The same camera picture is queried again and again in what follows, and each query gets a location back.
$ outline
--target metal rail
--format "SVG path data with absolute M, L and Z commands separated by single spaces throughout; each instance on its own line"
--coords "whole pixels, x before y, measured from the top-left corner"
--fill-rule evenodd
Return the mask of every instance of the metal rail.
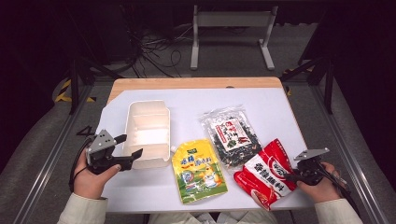
M 91 90 L 92 86 L 84 86 L 79 101 L 85 102 L 89 97 Z M 78 118 L 78 114 L 83 106 L 84 104 L 78 104 L 78 107 L 76 108 L 76 111 L 73 113 L 73 115 L 69 115 L 69 117 L 67 118 L 64 127 L 62 128 L 61 133 L 58 136 L 58 139 L 56 140 L 49 156 L 47 157 L 47 160 L 41 168 L 41 171 L 38 173 L 35 183 L 33 184 L 28 196 L 26 197 L 25 202 L 21 207 L 20 212 L 17 214 L 13 222 L 14 224 L 22 224 L 28 222 L 30 215 L 32 215 L 32 212 L 35 209 L 35 205 L 37 204 L 44 188 L 46 187 L 50 179 L 52 171 L 55 168 L 59 157 L 62 154 L 62 151 L 64 149 L 64 142 L 69 135 L 73 124 Z
M 335 137 L 336 143 L 339 146 L 339 153 L 341 159 L 344 161 L 349 174 L 351 175 L 352 181 L 361 196 L 364 207 L 367 210 L 370 219 L 373 223 L 387 224 L 389 223 L 384 212 L 379 206 L 377 199 L 364 175 L 361 167 L 359 166 L 355 156 L 349 150 L 343 135 L 341 134 L 340 128 L 338 127 L 337 121 L 333 115 L 327 112 L 325 104 L 323 104 L 323 94 L 318 86 L 311 86 L 311 91 L 320 106 L 321 112 L 324 114 L 329 127 L 332 130 L 332 134 Z

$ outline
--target plastic packaging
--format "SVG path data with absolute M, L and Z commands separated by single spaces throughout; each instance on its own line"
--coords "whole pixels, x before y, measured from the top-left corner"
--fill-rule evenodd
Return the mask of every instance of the plastic packaging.
M 242 169 L 262 146 L 241 106 L 216 109 L 199 118 L 229 174 Z
M 293 170 L 285 149 L 275 139 L 233 178 L 259 206 L 269 211 L 272 203 L 296 189 L 296 185 L 286 180 L 284 174 L 293 174 Z
M 170 160 L 170 111 L 165 102 L 138 101 L 129 106 L 122 148 L 123 156 L 130 156 L 143 148 L 142 156 L 134 161 L 134 169 L 164 167 Z
M 172 165 L 182 203 L 228 191 L 220 164 L 208 139 L 181 144 Z

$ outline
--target metal frame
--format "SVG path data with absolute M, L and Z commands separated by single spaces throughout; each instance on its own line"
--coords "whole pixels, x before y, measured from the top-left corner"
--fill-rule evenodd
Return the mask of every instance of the metal frame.
M 376 199 L 373 190 L 371 189 L 364 172 L 361 170 L 355 156 L 348 148 L 346 141 L 341 134 L 341 130 L 338 127 L 337 121 L 334 116 L 329 114 L 326 108 L 326 105 L 323 104 L 323 94 L 318 86 L 311 86 L 311 90 L 314 94 L 314 97 L 317 100 L 318 105 L 320 106 L 322 114 L 325 116 L 326 121 L 332 131 L 332 134 L 335 137 L 336 143 L 339 146 L 339 154 L 341 159 L 346 166 L 353 184 L 355 185 L 357 192 L 361 196 L 361 201 L 363 202 L 364 207 L 367 210 L 367 213 L 373 223 L 378 224 L 387 224 L 388 219 L 382 211 L 378 200 Z
M 199 38 L 198 27 L 215 27 L 215 26 L 250 26 L 266 27 L 264 39 L 259 39 L 262 56 L 268 70 L 274 70 L 275 66 L 268 50 L 268 42 L 276 18 L 277 7 L 271 11 L 241 11 L 241 12 L 224 12 L 224 11 L 198 11 L 198 6 L 194 6 L 192 20 L 193 43 L 191 53 L 191 70 L 198 69 Z
M 91 90 L 92 86 L 84 86 L 79 100 L 81 102 L 85 102 L 89 97 Z M 52 171 L 54 170 L 55 165 L 58 162 L 62 151 L 64 150 L 64 143 L 67 139 L 67 136 L 69 135 L 70 130 L 76 122 L 79 112 L 81 111 L 83 106 L 84 104 L 77 104 L 75 113 L 69 115 L 69 118 L 67 119 L 64 127 L 62 128 L 62 131 L 58 136 L 55 145 L 53 146 L 49 156 L 47 157 L 47 160 L 41 168 L 40 173 L 37 175 L 35 183 L 33 184 L 28 196 L 26 197 L 26 200 L 24 201 L 19 213 L 15 217 L 13 222 L 14 224 L 28 223 L 30 215 L 32 215 L 35 209 L 35 205 L 37 204 L 41 194 L 44 191 L 44 188 L 50 180 Z

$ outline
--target red snack bag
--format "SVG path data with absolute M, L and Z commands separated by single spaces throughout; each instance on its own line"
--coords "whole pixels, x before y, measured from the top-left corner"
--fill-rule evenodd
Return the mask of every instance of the red snack bag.
M 269 211 L 272 203 L 296 189 L 284 174 L 293 174 L 293 170 L 285 149 L 275 139 L 247 161 L 233 178 L 259 206 Z

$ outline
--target yellow snack bag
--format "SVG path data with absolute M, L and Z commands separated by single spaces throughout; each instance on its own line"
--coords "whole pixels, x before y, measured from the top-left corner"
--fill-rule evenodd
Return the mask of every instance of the yellow snack bag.
M 183 203 L 227 192 L 219 161 L 208 139 L 181 144 L 172 165 Z

